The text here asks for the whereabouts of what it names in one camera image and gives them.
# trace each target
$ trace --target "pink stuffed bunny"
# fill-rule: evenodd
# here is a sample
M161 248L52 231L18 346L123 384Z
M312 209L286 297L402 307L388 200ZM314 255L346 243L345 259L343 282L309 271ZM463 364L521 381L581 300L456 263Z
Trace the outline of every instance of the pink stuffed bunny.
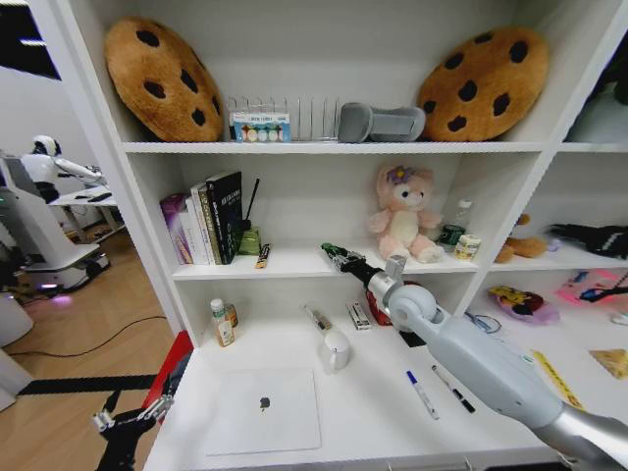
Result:
M380 254L408 257L433 263L443 258L443 248L435 245L419 228L435 228L440 214L425 210L432 196L434 174L403 166L386 166L377 177L377 196L381 211L369 219L369 231L378 235Z

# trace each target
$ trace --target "red object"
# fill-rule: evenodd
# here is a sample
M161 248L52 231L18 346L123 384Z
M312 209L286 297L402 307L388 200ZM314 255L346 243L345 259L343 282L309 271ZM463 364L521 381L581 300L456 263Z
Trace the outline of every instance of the red object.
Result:
M416 285L417 287L421 286L416 282L403 282L403 284ZM375 296L368 289L366 290L366 299L367 301L369 301L369 309L371 310L371 314L373 315L377 323L380 326L391 326L391 319L389 319L389 316L387 316L384 312L380 311L380 309L377 307L377 301L375 300Z
M153 381L153 384L150 387L150 391L148 391L148 394L146 395L146 399L141 404L142 408L148 407L152 402L161 396L161 391L164 388L164 382L166 381L166 378L168 378L168 375L175 369L177 363L179 363L184 356L193 350L194 347L192 346L192 342L189 339L187 332L179 332L173 346L170 347L168 355L166 355L164 363L161 365L161 369L159 370L155 381Z

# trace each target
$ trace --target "black striped floor mat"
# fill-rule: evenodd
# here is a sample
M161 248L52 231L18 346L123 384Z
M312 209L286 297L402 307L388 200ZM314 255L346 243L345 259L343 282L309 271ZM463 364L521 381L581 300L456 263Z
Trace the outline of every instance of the black striped floor mat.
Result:
M153 381L155 381L155 376L101 376L95 378L35 380L21 390L20 395L149 390Z

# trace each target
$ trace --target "wooden floor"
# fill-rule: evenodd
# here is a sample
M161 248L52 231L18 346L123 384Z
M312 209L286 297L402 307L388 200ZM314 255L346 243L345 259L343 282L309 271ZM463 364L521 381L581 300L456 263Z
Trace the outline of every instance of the wooden floor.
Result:
M102 243L112 267L90 285L53 300L36 301L26 310L34 328L5 347L8 353L44 350L74 353L111 337L142 317L163 315L126 232ZM35 379L145 375L159 370L173 334L165 320L139 323L102 348L78 358L18 356ZM146 392L123 392L117 412L141 405ZM86 392L21 396L0 412L0 469L95 469L105 442L91 422L109 394ZM137 449L135 469L143 467L157 427Z

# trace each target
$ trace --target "purple book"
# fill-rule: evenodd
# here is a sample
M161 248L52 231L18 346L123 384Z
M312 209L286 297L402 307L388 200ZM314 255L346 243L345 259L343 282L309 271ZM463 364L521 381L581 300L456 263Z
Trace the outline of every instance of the purple book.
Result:
M177 254L180 265L192 263L189 246L187 245L187 240L185 240L185 233L183 232L181 218L179 217L179 213L185 210L186 198L187 195L184 193L175 193L171 194L166 199L162 199L159 203L161 212L164 213L166 226L168 227L170 239L173 241L175 253Z

